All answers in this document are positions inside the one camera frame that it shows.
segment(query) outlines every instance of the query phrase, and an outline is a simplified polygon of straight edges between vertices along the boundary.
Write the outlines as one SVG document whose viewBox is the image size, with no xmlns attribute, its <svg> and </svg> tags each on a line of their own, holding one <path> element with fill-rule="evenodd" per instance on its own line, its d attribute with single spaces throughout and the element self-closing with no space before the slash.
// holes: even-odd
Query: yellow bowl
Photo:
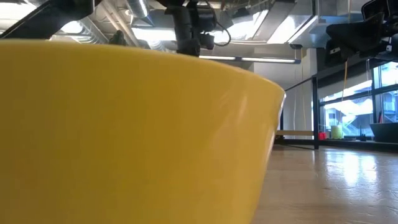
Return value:
<svg viewBox="0 0 398 224">
<path fill-rule="evenodd" d="M 0 41 L 0 223 L 249 223 L 284 91 L 183 55 Z"/>
</svg>

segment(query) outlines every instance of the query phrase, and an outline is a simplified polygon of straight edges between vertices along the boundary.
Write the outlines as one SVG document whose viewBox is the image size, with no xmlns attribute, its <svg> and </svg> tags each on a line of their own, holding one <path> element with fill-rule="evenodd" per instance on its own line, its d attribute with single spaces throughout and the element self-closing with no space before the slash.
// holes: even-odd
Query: pipe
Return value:
<svg viewBox="0 0 398 224">
<path fill-rule="evenodd" d="M 162 41 L 158 40 L 147 40 L 148 46 L 152 50 L 166 51 L 166 48 L 163 46 Z"/>
<path fill-rule="evenodd" d="M 136 38 L 136 36 L 133 34 L 131 28 L 127 26 L 123 18 L 119 15 L 118 11 L 116 8 L 109 2 L 109 0 L 104 0 L 103 1 L 103 8 L 106 8 L 109 10 L 110 13 L 113 14 L 113 16 L 118 20 L 119 25 L 123 28 L 121 30 L 124 31 L 124 33 L 131 39 L 131 41 L 134 43 L 136 47 L 139 47 L 139 42 Z"/>
<path fill-rule="evenodd" d="M 132 16 L 143 19 L 149 15 L 149 5 L 146 0 L 125 0 Z"/>
<path fill-rule="evenodd" d="M 119 24 L 114 20 L 113 16 L 111 15 L 111 13 L 108 11 L 107 8 L 105 8 L 102 4 L 99 4 L 97 7 L 102 8 L 102 10 L 105 13 L 105 16 L 109 19 L 110 23 L 112 23 L 113 27 L 116 30 L 122 30 L 122 28 L 119 26 Z M 124 38 L 127 42 L 128 45 L 135 45 L 135 43 L 132 41 L 132 39 L 130 39 L 126 34 L 124 35 Z"/>
<path fill-rule="evenodd" d="M 88 16 L 80 19 L 80 23 L 86 29 L 86 32 L 91 34 L 97 40 L 97 43 L 107 44 L 109 42 L 108 38 L 105 37 L 105 35 Z"/>
</svg>

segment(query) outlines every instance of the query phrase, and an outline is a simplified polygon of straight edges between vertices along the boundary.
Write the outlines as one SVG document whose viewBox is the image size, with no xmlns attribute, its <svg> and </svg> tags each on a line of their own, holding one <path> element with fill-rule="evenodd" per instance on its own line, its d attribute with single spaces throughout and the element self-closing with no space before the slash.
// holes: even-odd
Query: ceiling light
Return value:
<svg viewBox="0 0 398 224">
<path fill-rule="evenodd" d="M 274 62 L 274 63 L 295 63 L 294 59 L 282 59 L 282 58 L 251 58 L 251 57 L 243 57 L 242 61 L 244 62 Z"/>
<path fill-rule="evenodd" d="M 300 27 L 295 26 L 292 16 L 287 16 L 269 38 L 267 44 L 284 44 L 297 32 L 299 28 Z"/>
<path fill-rule="evenodd" d="M 36 7 L 30 4 L 0 2 L 0 19 L 20 20 Z"/>
<path fill-rule="evenodd" d="M 254 36 L 264 18 L 266 17 L 268 10 L 264 10 L 261 12 L 257 12 L 252 15 L 252 21 L 240 22 L 232 25 L 228 28 L 228 32 L 231 34 L 233 39 L 250 39 Z M 132 28 L 134 35 L 136 35 L 139 40 L 176 40 L 174 29 L 162 29 L 162 28 Z M 225 43 L 228 41 L 228 34 L 223 31 L 212 31 L 209 32 L 210 35 L 213 35 L 215 43 Z"/>
<path fill-rule="evenodd" d="M 295 41 L 300 35 L 304 33 L 315 21 L 318 20 L 318 16 L 314 16 L 308 23 L 306 23 L 301 29 L 299 29 L 296 34 L 293 35 L 287 42 L 292 43 Z"/>
<path fill-rule="evenodd" d="M 200 55 L 200 58 L 203 59 L 212 59 L 212 60 L 235 60 L 236 57 L 226 57 L 226 56 L 206 56 L 206 55 Z"/>
<path fill-rule="evenodd" d="M 81 31 L 83 31 L 83 27 L 78 21 L 71 21 L 65 24 L 61 30 L 67 34 L 79 34 Z"/>
<path fill-rule="evenodd" d="M 175 32 L 173 29 L 132 28 L 132 31 L 139 40 L 175 40 Z"/>
<path fill-rule="evenodd" d="M 253 15 L 253 21 L 254 24 L 251 26 L 251 30 L 247 32 L 246 34 L 246 40 L 251 39 L 254 37 L 254 34 L 256 34 L 257 30 L 259 30 L 262 22 L 266 18 L 268 14 L 268 10 L 263 10 L 261 12 L 257 12 Z"/>
<path fill-rule="evenodd" d="M 0 19 L 21 20 L 35 9 L 36 7 L 32 4 L 0 2 Z M 78 21 L 71 21 L 65 24 L 61 30 L 69 34 L 78 34 L 83 30 L 83 27 Z"/>
</svg>

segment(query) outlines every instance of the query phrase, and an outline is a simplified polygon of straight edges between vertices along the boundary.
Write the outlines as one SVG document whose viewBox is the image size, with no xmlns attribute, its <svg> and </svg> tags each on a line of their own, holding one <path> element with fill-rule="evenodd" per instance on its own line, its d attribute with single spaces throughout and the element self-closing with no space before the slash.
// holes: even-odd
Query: wooden floor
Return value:
<svg viewBox="0 0 398 224">
<path fill-rule="evenodd" d="M 398 223 L 398 154 L 275 146 L 252 224 Z"/>
</svg>

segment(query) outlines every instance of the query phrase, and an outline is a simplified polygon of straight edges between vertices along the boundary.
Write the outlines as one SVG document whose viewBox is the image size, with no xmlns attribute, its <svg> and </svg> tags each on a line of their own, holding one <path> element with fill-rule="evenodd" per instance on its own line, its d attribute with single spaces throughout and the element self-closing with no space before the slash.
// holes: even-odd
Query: red object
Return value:
<svg viewBox="0 0 398 224">
<path fill-rule="evenodd" d="M 325 140 L 326 139 L 326 133 L 318 133 L 319 140 Z"/>
</svg>

